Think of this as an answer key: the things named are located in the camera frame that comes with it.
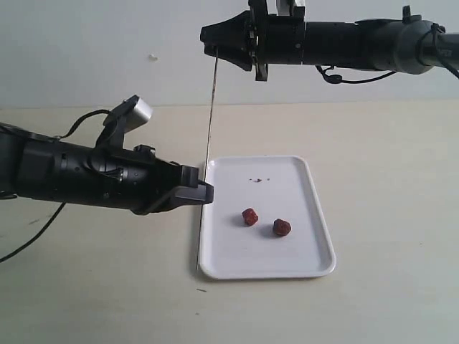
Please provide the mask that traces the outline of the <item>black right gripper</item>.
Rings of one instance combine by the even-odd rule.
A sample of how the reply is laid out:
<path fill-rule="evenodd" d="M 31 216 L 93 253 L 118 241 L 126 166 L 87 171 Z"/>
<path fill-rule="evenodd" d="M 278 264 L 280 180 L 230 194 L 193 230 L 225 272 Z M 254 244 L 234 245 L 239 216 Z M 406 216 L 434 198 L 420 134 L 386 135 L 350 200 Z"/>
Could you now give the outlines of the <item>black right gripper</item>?
<path fill-rule="evenodd" d="M 222 59 L 246 72 L 251 71 L 252 58 L 255 79 L 259 82 L 268 80 L 270 65 L 301 65 L 305 17 L 270 14 L 266 1 L 252 0 L 248 5 L 250 11 L 202 27 L 200 41 L 205 45 L 205 55 Z M 248 29 L 249 54 L 238 50 L 247 48 Z"/>

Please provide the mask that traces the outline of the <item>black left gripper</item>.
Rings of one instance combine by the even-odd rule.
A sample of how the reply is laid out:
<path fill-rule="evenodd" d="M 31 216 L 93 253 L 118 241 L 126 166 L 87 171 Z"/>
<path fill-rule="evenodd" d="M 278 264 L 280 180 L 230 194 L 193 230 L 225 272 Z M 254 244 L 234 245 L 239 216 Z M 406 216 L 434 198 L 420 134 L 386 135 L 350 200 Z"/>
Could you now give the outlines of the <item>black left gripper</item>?
<path fill-rule="evenodd" d="M 214 187 L 199 180 L 198 168 L 163 161 L 146 145 L 133 151 L 95 148 L 89 155 L 89 171 L 98 180 L 92 206 L 147 215 L 214 200 Z"/>

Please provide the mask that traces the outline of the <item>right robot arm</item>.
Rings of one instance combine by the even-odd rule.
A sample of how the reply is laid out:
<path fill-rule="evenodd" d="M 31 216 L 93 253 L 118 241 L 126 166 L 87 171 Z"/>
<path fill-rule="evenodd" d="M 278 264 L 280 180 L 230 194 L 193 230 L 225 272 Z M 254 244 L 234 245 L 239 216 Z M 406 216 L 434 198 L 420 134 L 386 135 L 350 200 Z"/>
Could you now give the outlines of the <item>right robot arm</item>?
<path fill-rule="evenodd" d="M 329 84 L 346 80 L 334 68 L 421 75 L 442 67 L 458 75 L 458 35 L 409 6 L 401 19 L 365 19 L 354 23 L 306 21 L 304 1 L 278 1 L 277 14 L 266 1 L 249 1 L 249 9 L 202 27 L 204 53 L 230 62 L 265 82 L 270 65 L 314 66 Z"/>

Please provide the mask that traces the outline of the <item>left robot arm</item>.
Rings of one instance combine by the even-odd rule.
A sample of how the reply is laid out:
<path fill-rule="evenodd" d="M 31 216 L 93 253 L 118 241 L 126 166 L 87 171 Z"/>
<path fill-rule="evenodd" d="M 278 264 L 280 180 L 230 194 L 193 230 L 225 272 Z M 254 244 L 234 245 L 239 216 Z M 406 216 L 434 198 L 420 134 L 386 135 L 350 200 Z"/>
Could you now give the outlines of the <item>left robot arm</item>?
<path fill-rule="evenodd" d="M 163 161 L 147 145 L 89 148 L 13 126 L 1 132 L 1 191 L 137 215 L 214 200 L 214 188 L 199 179 L 198 168 Z"/>

